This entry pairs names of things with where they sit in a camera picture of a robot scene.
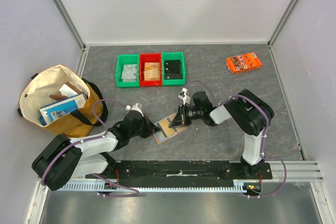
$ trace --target plastic bin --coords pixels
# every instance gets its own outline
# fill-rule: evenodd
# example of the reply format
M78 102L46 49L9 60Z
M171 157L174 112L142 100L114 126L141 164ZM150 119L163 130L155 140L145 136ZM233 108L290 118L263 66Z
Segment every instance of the plastic bin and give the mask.
M139 59L140 59L139 55L118 55L117 68L115 70L117 87L119 88L139 87L140 85L139 84ZM123 67L124 65L128 65L128 64L136 64L136 70L138 72L136 81L123 82L121 79Z
M145 81L143 76L143 70L145 68L145 62L159 62L160 63L160 80L159 81ZM140 86L162 86L162 62L161 54L140 54L140 65L139 65L139 77Z
M165 60L180 60L182 79L165 80L164 62ZM185 65L184 54L182 52L163 52L162 53L162 82L164 86L168 85L185 85Z

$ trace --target orange package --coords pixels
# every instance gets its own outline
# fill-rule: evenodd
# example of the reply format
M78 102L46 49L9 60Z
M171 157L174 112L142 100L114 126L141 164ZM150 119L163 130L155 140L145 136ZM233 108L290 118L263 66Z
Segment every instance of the orange package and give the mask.
M258 59L255 52L249 52L248 54L227 58L226 65L232 73L240 73L260 68L263 64Z

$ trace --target white wall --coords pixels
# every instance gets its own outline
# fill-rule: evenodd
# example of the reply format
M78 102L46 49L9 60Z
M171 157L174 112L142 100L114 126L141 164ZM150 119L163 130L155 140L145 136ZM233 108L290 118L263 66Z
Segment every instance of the white wall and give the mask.
M336 1L300 0L274 45L308 157L336 206Z
M52 65L76 69L80 49L52 0L0 0L0 222L23 223L37 175L33 160L52 135L17 113L30 77Z
M88 44L268 41L290 0L62 0Z

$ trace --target beige bag lining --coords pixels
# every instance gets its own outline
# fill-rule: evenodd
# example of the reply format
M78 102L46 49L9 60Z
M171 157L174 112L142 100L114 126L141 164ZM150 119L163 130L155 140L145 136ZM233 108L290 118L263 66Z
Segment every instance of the beige bag lining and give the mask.
M56 65L39 73L22 92L19 107L23 117L43 127L39 121L41 116L39 109L56 102L49 95L60 94L59 89L66 82L70 82L87 97L90 96L88 86L78 75L63 65Z

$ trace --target gray table surface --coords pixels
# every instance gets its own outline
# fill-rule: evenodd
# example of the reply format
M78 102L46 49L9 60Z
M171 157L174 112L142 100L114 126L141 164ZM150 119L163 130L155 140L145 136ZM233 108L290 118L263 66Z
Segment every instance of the gray table surface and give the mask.
M279 187L264 183L266 193ZM103 198L95 192L49 192L40 224L322 224L309 183L248 200L232 193L141 193Z
M119 54L167 51L184 52L186 82L205 82L218 102L244 88L263 99L275 113L266 138L265 155L280 156L288 160L302 159L267 45L90 47L83 77L95 83L104 98L116 99L128 105L142 103L142 110L149 119L157 122L177 111L181 103L177 96L183 86L117 88L114 74ZM262 61L261 68L239 74L232 74L227 69L227 57L252 51ZM200 84L193 84L189 88L189 94L202 90L204 88ZM123 119L126 111L112 102L107 104L107 126L111 127ZM102 127L95 128L91 134L102 130ZM239 160L243 150L244 134L233 120L216 127L208 127L201 120L197 120L186 131L162 144L157 144L153 137L135 137L129 145L112 152L111 155L115 159L133 160Z

